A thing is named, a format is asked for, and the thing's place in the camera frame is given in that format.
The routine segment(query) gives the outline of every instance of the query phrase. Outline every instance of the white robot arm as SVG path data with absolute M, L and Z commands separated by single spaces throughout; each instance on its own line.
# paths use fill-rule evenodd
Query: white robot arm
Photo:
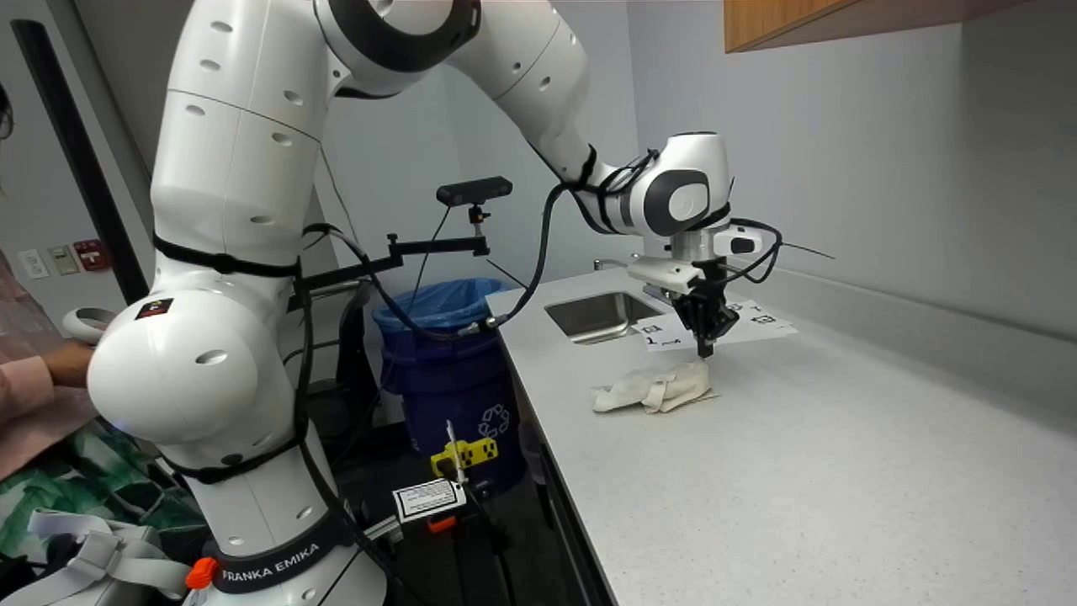
M 670 245 L 631 273 L 673 297 L 699 354 L 737 321 L 723 307 L 721 137 L 680 134 L 635 172 L 605 164 L 572 127 L 584 52 L 548 0 L 195 0 L 152 181 L 154 286 L 92 365 L 97 410 L 157 443 L 211 525 L 215 586 L 195 602 L 382 597 L 379 570 L 325 533 L 340 521 L 321 486 L 331 470 L 295 421 L 272 333 L 331 98 L 390 98 L 444 59 L 575 184 L 594 231 Z

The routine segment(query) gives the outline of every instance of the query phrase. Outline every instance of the wooden cabinet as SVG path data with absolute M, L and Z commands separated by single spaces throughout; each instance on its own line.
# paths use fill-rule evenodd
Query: wooden cabinet
M 956 25 L 1027 0 L 723 0 L 726 52 Z

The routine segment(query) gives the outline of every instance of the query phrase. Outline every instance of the hand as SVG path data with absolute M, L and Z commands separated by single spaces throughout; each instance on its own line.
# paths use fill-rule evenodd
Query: hand
M 56 349 L 44 354 L 44 366 L 56 386 L 86 386 L 94 346 L 85 342 L 59 342 Z

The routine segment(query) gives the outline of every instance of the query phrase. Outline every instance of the sink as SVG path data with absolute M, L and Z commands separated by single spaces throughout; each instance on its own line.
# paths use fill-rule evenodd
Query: sink
M 658 316 L 653 307 L 630 293 L 600 293 L 545 307 L 560 331 L 575 342 L 610 340 L 626 333 L 643 316 Z

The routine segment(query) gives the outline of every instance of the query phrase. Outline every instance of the blue trash bin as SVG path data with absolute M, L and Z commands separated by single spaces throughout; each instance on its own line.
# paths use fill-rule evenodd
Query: blue trash bin
M 484 297 L 498 293 L 498 279 L 455 279 L 398 297 L 398 307 L 427 331 L 455 333 L 488 316 Z M 414 333 L 390 307 L 373 314 L 382 340 L 379 384 L 403 396 L 408 433 L 418 451 L 444 449 L 444 424 L 455 424 L 460 441 L 493 437 L 498 462 L 479 470 L 488 490 L 510 489 L 525 457 L 518 449 L 518 410 L 510 365 L 502 336 L 479 331 L 455 340 Z

